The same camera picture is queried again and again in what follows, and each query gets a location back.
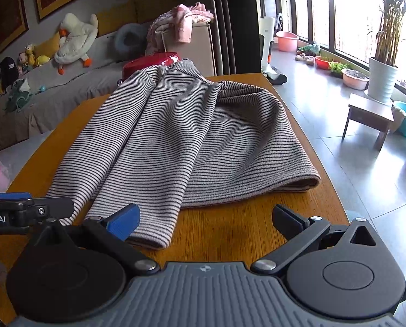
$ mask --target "pink blanket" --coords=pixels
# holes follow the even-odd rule
[[[152,55],[163,51],[162,31],[174,27],[176,41],[190,43],[193,23],[210,22],[214,19],[204,4],[197,2],[195,6],[179,5],[160,15],[150,26],[147,34],[147,49],[145,55]]]

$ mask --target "wooden table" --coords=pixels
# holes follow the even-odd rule
[[[257,85],[281,99],[262,74],[209,79]],[[32,155],[10,186],[9,192],[30,192],[36,197],[45,195],[68,148],[107,97],[90,99],[80,104]],[[249,266],[285,242],[271,221],[272,209],[277,203],[287,205],[305,217],[320,215],[334,224],[348,223],[341,202],[315,151],[286,106],[285,109],[295,134],[321,175],[321,184],[305,193],[268,193],[235,203],[182,210],[171,246],[161,251],[143,249],[145,254],[161,265],[166,261],[244,261]],[[82,220],[87,210],[88,206],[79,215],[77,222]],[[0,261],[8,269],[27,241],[26,236],[0,236]],[[0,286],[0,319],[7,324],[14,317],[6,287]]]
[[[386,135],[389,132],[389,126],[393,122],[391,108],[382,103],[373,101],[372,99],[355,95],[354,93],[350,95],[348,106],[350,107],[350,110],[348,111],[342,140],[345,138],[348,122],[354,120],[355,122],[380,131],[374,144],[374,148],[380,151],[385,143]]]

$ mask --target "yellow pillow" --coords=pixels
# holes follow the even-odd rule
[[[40,45],[36,45],[33,50],[35,58],[41,55],[48,56],[50,59],[55,56],[55,53],[59,50],[59,32],[56,32],[53,37],[46,40]]]
[[[101,11],[97,13],[97,19],[99,37],[115,32],[125,24],[136,23],[135,2],[129,0],[124,4]]]
[[[181,0],[136,0],[138,23],[154,21],[162,13],[181,4]]]

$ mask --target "red container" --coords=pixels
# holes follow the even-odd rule
[[[315,58],[316,66],[319,69],[330,70],[330,63],[328,61],[322,60],[321,58],[322,56],[317,56]]]
[[[148,66],[152,65],[165,65],[170,66],[174,63],[177,63],[180,60],[180,57],[177,53],[157,53],[149,56],[141,56],[127,63],[123,67],[123,80],[127,80],[135,71],[145,69]]]

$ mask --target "triangular cutout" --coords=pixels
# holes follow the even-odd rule
[[[358,226],[353,238],[350,241],[355,244],[363,244],[365,246],[375,246],[376,242],[371,237],[368,229],[365,226]]]

